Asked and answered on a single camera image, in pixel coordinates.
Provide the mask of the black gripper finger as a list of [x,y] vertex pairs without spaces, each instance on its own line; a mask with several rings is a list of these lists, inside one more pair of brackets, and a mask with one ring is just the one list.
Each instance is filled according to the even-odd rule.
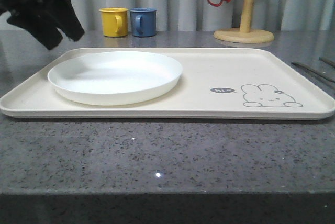
[[84,35],[71,0],[48,0],[47,10],[55,26],[61,29],[68,38],[78,41]]
[[6,20],[9,24],[30,33],[48,50],[59,45],[63,37],[58,29],[38,15],[26,10],[12,10]]

